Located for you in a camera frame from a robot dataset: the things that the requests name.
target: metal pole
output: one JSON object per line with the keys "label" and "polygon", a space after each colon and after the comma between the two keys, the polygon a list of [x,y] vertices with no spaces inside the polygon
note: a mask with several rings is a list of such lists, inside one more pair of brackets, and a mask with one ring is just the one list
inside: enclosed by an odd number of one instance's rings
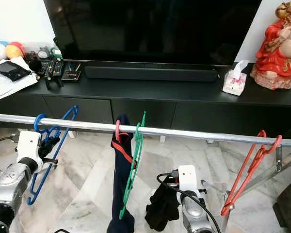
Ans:
{"label": "metal pole", "polygon": [[[15,115],[5,115],[0,114],[0,121],[21,123],[21,124],[33,124],[35,118],[31,116],[15,116]],[[92,122],[83,121],[72,121],[72,120],[61,120],[52,118],[43,118],[41,120],[41,125],[58,125],[65,128],[74,129],[87,129],[96,131],[115,131],[115,125],[113,124],[100,124]],[[120,125],[120,131],[134,133],[136,131],[135,126]],[[264,144],[272,145],[276,139],[268,137],[254,137],[254,136],[243,136],[225,133],[204,133],[204,132],[194,132],[194,131],[183,131],[183,130],[170,130],[170,129],[158,129],[158,128],[148,128],[139,127],[139,132],[143,134],[151,135],[164,135],[164,136],[179,136],[195,139],[206,139],[214,141],[231,141],[231,142],[245,142],[251,144]],[[285,147],[291,147],[290,139],[282,139],[281,145]]]}
{"label": "metal pole", "polygon": [[221,219],[221,224],[220,224],[221,233],[226,232],[227,222],[228,222],[230,213],[231,212],[229,211],[228,214],[226,216],[222,217],[222,219]]}
{"label": "metal pole", "polygon": [[[291,167],[291,161],[281,167],[281,172]],[[265,181],[269,180],[270,178],[278,175],[280,173],[277,172],[277,165],[271,166],[269,169],[267,169],[262,174],[258,175],[256,178],[254,178],[252,181],[248,183],[245,190],[241,193],[240,197],[245,195],[246,193],[250,192],[251,190],[255,189],[256,187],[263,184]]]}

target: blue hanger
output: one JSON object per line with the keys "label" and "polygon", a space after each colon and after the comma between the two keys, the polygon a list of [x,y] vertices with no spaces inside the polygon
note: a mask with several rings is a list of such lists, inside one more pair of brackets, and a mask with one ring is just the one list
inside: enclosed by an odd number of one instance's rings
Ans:
{"label": "blue hanger", "polygon": [[[65,119],[66,119],[66,118],[67,118],[71,113],[73,113],[71,120],[74,120],[74,119],[76,118],[78,112],[79,112],[79,107],[76,106],[76,105],[74,105],[71,109],[69,109],[69,110],[65,113],[65,115],[64,115],[63,118],[62,118],[62,120],[65,120]],[[60,128],[59,128],[59,126],[53,126],[53,127],[51,127],[49,130],[48,130],[48,129],[40,130],[39,127],[38,127],[38,124],[40,123],[40,120],[41,120],[41,119],[46,118],[46,117],[47,117],[47,115],[45,115],[45,114],[39,114],[39,115],[36,117],[35,121],[34,121],[33,128],[34,128],[34,130],[35,130],[36,132],[38,132],[38,133],[41,133],[41,134],[43,134],[43,133],[47,133],[46,138],[45,138],[45,142],[48,142],[48,139],[49,139],[49,138],[59,137],[59,135],[60,135]],[[58,147],[57,147],[57,150],[56,150],[56,152],[55,152],[55,154],[54,154],[54,156],[53,156],[53,159],[56,159],[57,154],[58,154],[58,152],[59,152],[59,150],[60,150],[60,148],[61,148],[61,146],[62,146],[62,144],[63,144],[63,142],[64,142],[64,140],[65,140],[65,138],[66,138],[66,136],[67,136],[69,130],[70,130],[70,128],[66,128],[66,131],[65,131],[65,133],[64,133],[64,135],[63,135],[63,137],[62,137],[62,139],[60,140],[60,143],[59,143],[59,145],[58,145]],[[51,134],[53,131],[55,131],[54,136],[50,136],[50,134]],[[37,174],[38,174],[38,173],[35,173],[35,174],[33,175],[32,183],[31,183],[31,186],[30,186],[30,193],[33,195],[33,199],[31,199],[30,197],[27,198],[27,204],[28,204],[28,205],[32,205],[32,204],[34,204],[35,200],[37,199],[37,197],[38,197],[38,195],[39,195],[39,193],[40,193],[40,191],[41,191],[41,189],[42,189],[42,186],[43,186],[43,184],[44,184],[46,178],[47,178],[48,175],[49,175],[49,171],[51,170],[52,166],[53,166],[53,164],[50,164],[50,165],[48,166],[48,168],[47,168],[47,170],[46,170],[46,172],[45,172],[45,174],[44,174],[44,176],[43,176],[43,178],[42,178],[42,181],[41,181],[40,184],[39,184],[39,187],[38,187],[37,191],[34,191],[33,189],[34,189],[34,184],[35,184],[35,181],[36,181],[36,178],[37,178]]]}

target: soundbar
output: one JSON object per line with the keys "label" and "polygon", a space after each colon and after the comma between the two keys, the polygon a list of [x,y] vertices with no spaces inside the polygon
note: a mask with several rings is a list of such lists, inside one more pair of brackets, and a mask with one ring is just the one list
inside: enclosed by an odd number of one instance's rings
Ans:
{"label": "soundbar", "polygon": [[186,64],[87,62],[85,75],[95,79],[213,82],[219,76],[212,66]]}

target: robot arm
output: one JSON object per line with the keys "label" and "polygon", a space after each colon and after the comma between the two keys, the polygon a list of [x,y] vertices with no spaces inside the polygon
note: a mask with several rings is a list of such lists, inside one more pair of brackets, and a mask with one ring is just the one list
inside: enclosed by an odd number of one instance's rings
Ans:
{"label": "robot arm", "polygon": [[[179,190],[193,196],[206,207],[203,198],[206,190],[202,186],[197,186],[195,167],[179,166],[178,176]],[[201,206],[183,193],[177,193],[177,198],[182,205],[183,225],[188,233],[215,233],[210,226],[206,211]]]}
{"label": "robot arm", "polygon": [[40,141],[40,133],[22,131],[17,146],[17,163],[0,173],[0,233],[9,232],[32,175],[42,169],[43,162],[38,153]]}
{"label": "robot arm", "polygon": [[[160,180],[161,176],[177,178],[178,183],[164,183]],[[202,184],[200,187],[197,186],[193,165],[179,166],[177,170],[158,175],[157,180],[177,192],[177,200],[182,205],[183,225],[188,233],[215,233],[208,217],[212,219],[217,233],[221,233],[216,220],[206,208],[204,201],[206,190]]]}

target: drying rack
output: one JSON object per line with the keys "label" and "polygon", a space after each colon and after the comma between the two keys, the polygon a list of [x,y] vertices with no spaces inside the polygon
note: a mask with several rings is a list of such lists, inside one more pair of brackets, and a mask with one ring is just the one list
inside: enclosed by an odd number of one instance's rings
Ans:
{"label": "drying rack", "polygon": [[[20,124],[31,124],[33,125],[35,117],[31,116],[16,116],[16,115],[4,115],[0,114],[1,122],[10,123],[20,123]],[[85,129],[93,131],[106,131],[114,132],[116,125],[113,124],[101,124],[83,121],[72,121],[72,120],[61,120],[52,118],[43,118],[40,120],[40,125],[53,126],[57,125],[59,127],[72,128],[72,129]],[[134,133],[136,131],[136,126],[120,125],[120,131]],[[177,136],[186,137],[193,139],[204,139],[212,141],[225,141],[225,142],[245,142],[250,144],[264,144],[273,145],[277,140],[276,138],[268,137],[257,137],[257,136],[244,136],[235,134],[225,134],[225,133],[204,133],[204,132],[194,132],[194,131],[183,131],[183,130],[172,130],[172,129],[159,129],[159,128],[149,128],[149,127],[139,127],[138,131],[142,134],[149,135],[160,135],[160,136]],[[291,147],[291,139],[282,139],[280,145],[276,149],[276,164],[270,167],[268,170],[258,175],[256,178],[252,179],[242,192],[242,195],[248,193],[255,187],[261,185],[268,179],[276,176],[280,172],[291,167],[291,154],[286,157],[286,160],[282,159],[282,147]],[[224,232],[227,225],[228,216],[224,217],[221,221],[221,231]]]}

